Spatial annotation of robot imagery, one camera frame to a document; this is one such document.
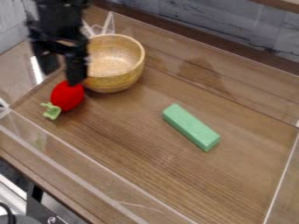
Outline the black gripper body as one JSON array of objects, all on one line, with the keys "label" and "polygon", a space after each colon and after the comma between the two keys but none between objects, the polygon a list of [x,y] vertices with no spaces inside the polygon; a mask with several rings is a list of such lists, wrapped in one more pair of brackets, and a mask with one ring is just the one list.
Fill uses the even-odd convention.
[{"label": "black gripper body", "polygon": [[62,53],[61,41],[81,46],[89,42],[82,33],[83,12],[91,0],[33,0],[38,18],[27,19],[30,40],[35,54]]}]

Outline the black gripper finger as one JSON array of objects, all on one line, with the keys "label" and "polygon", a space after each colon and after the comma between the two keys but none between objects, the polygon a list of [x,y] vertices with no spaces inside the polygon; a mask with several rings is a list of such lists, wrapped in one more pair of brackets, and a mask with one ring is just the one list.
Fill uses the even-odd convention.
[{"label": "black gripper finger", "polygon": [[61,68],[57,52],[41,41],[33,42],[33,52],[43,73],[50,75]]},{"label": "black gripper finger", "polygon": [[89,76],[89,48],[87,45],[77,45],[66,53],[66,77],[71,86],[81,84]]}]

